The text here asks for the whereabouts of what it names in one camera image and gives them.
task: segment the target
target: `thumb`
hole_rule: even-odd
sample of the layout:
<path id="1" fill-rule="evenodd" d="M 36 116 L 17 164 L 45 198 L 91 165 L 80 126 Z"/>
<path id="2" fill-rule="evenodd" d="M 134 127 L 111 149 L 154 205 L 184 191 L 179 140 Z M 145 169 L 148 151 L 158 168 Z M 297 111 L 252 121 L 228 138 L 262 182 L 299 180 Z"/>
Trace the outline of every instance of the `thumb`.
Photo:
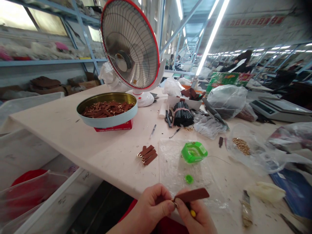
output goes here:
<path id="1" fill-rule="evenodd" d="M 175 202 L 179 206 L 178 207 L 179 215 L 183 220 L 183 222 L 185 223 L 185 225 L 187 226 L 188 224 L 190 224 L 190 222 L 192 222 L 192 220 L 194 220 L 194 218 L 191 216 L 189 209 L 186 207 L 185 203 L 181 199 L 176 198 Z"/>
<path id="2" fill-rule="evenodd" d="M 170 215 L 175 210 L 175 205 L 171 200 L 165 200 L 153 207 L 155 210 L 155 218 L 161 220 Z"/>

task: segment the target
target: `green container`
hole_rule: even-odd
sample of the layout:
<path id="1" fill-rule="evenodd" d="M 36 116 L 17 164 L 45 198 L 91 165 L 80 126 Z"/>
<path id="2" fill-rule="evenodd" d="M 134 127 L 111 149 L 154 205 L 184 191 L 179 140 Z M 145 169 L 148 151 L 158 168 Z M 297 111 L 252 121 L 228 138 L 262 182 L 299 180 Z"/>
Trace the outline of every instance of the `green container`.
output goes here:
<path id="1" fill-rule="evenodd" d="M 187 163 L 200 162 L 208 156 L 208 152 L 202 143 L 197 141 L 186 143 L 181 153 Z"/>
<path id="2" fill-rule="evenodd" d="M 207 86 L 206 93 L 221 85 L 236 85 L 239 77 L 237 72 L 214 72 Z"/>

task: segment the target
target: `pen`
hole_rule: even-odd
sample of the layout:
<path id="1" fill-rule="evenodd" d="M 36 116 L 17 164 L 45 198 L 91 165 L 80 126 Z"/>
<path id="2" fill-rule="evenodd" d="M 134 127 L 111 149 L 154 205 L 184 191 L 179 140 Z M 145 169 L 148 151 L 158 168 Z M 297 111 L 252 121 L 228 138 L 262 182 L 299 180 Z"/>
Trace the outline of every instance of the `pen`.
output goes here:
<path id="1" fill-rule="evenodd" d="M 155 126 L 153 128 L 152 134 L 150 135 L 150 139 L 152 138 L 152 135 L 154 134 L 155 128 L 156 128 L 156 124 L 155 124 Z"/>
<path id="2" fill-rule="evenodd" d="M 178 130 L 176 130 L 175 133 L 172 134 L 171 137 L 169 137 L 169 138 L 172 138 L 180 129 L 181 129 L 181 128 L 179 128 Z"/>

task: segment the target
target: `shelf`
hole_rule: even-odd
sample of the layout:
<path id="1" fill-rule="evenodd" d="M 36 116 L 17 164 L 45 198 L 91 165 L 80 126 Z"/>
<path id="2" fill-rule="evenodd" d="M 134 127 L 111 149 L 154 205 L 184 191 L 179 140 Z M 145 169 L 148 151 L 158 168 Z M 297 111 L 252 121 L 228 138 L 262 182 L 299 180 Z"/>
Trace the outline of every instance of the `shelf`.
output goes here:
<path id="1" fill-rule="evenodd" d="M 59 17 L 64 17 L 65 19 L 70 21 L 77 22 L 77 14 L 75 10 L 64 7 L 54 2 L 50 2 L 48 0 L 9 0 L 9 1 L 33 9 L 44 11 L 53 15 L 57 15 Z M 100 19 L 84 15 L 80 12 L 79 15 L 81 16 L 84 24 L 93 27 L 99 27 Z"/>
<path id="2" fill-rule="evenodd" d="M 106 62 L 106 59 L 97 58 L 96 62 Z M 92 63 L 92 59 L 73 59 L 73 60 L 31 60 L 31 61 L 1 61 L 0 67 L 16 66 L 34 66 L 34 65 L 51 65 L 51 64 L 68 64 L 68 63 Z"/>

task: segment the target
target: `hand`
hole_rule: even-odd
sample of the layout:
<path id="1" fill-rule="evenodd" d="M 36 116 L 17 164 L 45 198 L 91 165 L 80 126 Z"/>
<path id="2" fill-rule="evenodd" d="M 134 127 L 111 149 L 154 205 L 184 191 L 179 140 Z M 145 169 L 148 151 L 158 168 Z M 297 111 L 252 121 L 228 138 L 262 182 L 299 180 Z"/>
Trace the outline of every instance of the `hand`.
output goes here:
<path id="1" fill-rule="evenodd" d="M 190 189 L 184 188 L 179 191 L 178 194 L 185 193 L 187 191 L 190 191 Z M 179 215 L 190 234 L 217 234 L 217 229 L 214 226 L 215 224 L 202 200 L 190 202 L 191 209 L 196 213 L 195 218 L 191 216 L 189 209 L 181 199 L 177 198 L 175 199 L 175 202 L 178 204 L 177 209 Z"/>
<path id="2" fill-rule="evenodd" d="M 171 200 L 169 190 L 162 184 L 146 188 L 135 207 L 109 233 L 150 234 L 162 218 L 175 210 Z"/>

